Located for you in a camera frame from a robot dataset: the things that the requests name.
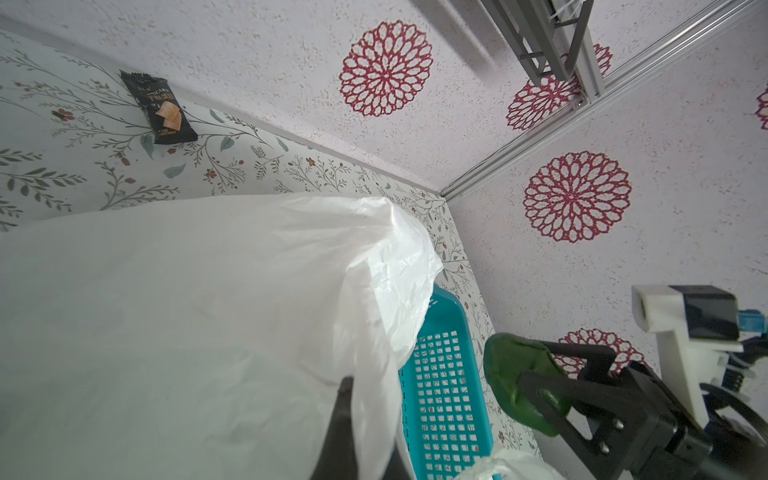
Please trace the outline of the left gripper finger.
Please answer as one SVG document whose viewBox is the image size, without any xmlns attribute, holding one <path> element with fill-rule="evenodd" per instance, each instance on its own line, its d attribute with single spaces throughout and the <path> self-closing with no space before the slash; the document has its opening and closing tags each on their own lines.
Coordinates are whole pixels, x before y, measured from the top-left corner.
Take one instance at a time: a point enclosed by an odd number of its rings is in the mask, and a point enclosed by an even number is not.
<svg viewBox="0 0 768 480">
<path fill-rule="evenodd" d="M 320 456 L 310 476 L 312 480 L 361 479 L 352 429 L 353 385 L 352 376 L 344 377 L 339 385 Z M 400 440 L 395 441 L 389 463 L 382 475 L 384 480 L 414 478 L 412 468 L 406 465 L 400 444 Z"/>
</svg>

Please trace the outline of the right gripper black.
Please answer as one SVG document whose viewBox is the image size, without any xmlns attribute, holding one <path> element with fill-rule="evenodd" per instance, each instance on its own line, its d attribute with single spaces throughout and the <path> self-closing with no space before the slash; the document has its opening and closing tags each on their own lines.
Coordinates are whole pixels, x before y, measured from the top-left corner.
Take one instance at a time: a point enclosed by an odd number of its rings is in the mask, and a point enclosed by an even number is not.
<svg viewBox="0 0 768 480">
<path fill-rule="evenodd" d="M 734 394 L 703 386 L 702 424 L 649 368 L 611 372 L 603 345 L 544 341 L 553 354 L 585 361 L 579 380 L 524 372 L 517 386 L 531 405 L 531 427 L 559 432 L 572 409 L 587 417 L 587 468 L 597 479 L 764 479 L 767 423 Z"/>
</svg>

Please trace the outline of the white plastic bag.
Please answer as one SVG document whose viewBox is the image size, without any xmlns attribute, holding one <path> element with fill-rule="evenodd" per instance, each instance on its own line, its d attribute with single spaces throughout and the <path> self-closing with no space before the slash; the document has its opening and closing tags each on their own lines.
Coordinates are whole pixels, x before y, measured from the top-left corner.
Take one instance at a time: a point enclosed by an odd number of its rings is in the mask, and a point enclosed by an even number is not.
<svg viewBox="0 0 768 480">
<path fill-rule="evenodd" d="M 311 479 L 352 376 L 361 479 L 442 269 L 383 197 L 161 201 L 1 237 L 5 479 Z"/>
</svg>

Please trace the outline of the teal plastic basket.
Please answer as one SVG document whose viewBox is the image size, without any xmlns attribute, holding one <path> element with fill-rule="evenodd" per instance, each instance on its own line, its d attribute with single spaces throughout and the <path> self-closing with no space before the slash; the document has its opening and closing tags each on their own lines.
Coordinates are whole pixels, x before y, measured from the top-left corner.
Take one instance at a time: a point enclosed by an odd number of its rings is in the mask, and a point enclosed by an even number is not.
<svg viewBox="0 0 768 480">
<path fill-rule="evenodd" d="M 417 479 L 454 479 L 491 454 L 492 431 L 465 311 L 439 286 L 399 379 L 403 433 Z"/>
</svg>

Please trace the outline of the black snack packet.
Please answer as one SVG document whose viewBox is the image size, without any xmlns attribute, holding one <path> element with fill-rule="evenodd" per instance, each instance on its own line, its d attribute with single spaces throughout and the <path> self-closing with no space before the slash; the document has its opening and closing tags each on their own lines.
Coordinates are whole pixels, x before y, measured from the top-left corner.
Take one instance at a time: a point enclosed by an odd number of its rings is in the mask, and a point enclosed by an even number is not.
<svg viewBox="0 0 768 480">
<path fill-rule="evenodd" d="M 198 134 L 191 127 L 166 79 L 125 71 L 120 71 L 120 77 L 145 112 L 155 144 L 173 145 L 198 140 Z"/>
</svg>

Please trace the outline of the grey wall shelf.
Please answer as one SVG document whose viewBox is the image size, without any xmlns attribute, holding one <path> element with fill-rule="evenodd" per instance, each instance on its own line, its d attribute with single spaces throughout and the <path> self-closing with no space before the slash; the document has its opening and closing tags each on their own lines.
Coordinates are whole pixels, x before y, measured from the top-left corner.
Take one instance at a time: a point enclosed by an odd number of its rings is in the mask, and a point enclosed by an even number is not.
<svg viewBox="0 0 768 480">
<path fill-rule="evenodd" d="M 482 6 L 532 85 L 579 83 L 588 103 L 606 93 L 588 24 L 593 0 L 486 0 Z"/>
</svg>

